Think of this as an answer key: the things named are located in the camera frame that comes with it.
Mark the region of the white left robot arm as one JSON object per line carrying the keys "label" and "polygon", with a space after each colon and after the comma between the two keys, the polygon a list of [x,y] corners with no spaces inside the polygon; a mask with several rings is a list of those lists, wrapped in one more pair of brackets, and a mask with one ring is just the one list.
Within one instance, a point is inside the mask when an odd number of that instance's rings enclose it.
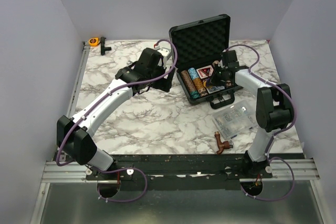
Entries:
{"label": "white left robot arm", "polygon": [[166,67],[169,49],[145,48],[139,59],[120,69],[115,79],[93,102],[72,117],[57,121],[58,154],[65,152],[80,165],[98,169],[104,179],[116,175],[114,159],[97,147],[93,136],[100,125],[125,101],[150,88],[169,92],[175,69]]}

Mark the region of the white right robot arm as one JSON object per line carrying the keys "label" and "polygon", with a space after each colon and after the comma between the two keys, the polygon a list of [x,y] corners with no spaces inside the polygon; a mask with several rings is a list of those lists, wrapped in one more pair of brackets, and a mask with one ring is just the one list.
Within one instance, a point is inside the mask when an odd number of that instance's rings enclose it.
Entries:
{"label": "white right robot arm", "polygon": [[222,59],[215,65],[208,84],[240,86],[256,97],[255,118],[259,128],[241,165],[246,177],[255,177],[269,164],[269,151],[275,136],[292,127],[296,119],[289,86],[267,81],[251,68],[243,68],[234,50],[222,52]]}

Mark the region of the black triangular all-in button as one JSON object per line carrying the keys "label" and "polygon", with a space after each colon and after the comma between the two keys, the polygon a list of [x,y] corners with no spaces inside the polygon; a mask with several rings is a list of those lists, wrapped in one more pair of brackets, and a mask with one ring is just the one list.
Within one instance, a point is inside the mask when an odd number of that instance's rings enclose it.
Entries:
{"label": "black triangular all-in button", "polygon": [[208,76],[208,77],[211,76],[214,71],[212,67],[205,67],[199,70],[204,76]]}

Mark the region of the black poker set case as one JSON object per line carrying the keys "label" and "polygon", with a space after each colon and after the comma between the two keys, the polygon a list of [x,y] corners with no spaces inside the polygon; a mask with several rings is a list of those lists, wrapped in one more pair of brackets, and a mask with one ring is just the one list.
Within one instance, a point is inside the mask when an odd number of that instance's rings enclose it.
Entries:
{"label": "black poker set case", "polygon": [[[219,109],[235,101],[234,93],[240,86],[225,87],[209,94],[196,69],[208,65],[213,68],[222,59],[222,52],[229,46],[230,16],[220,14],[197,20],[184,25],[174,26],[169,30],[169,37],[177,50],[176,76],[191,105],[209,102],[212,109]],[[181,71],[190,75],[200,97],[192,99],[181,78]]]}

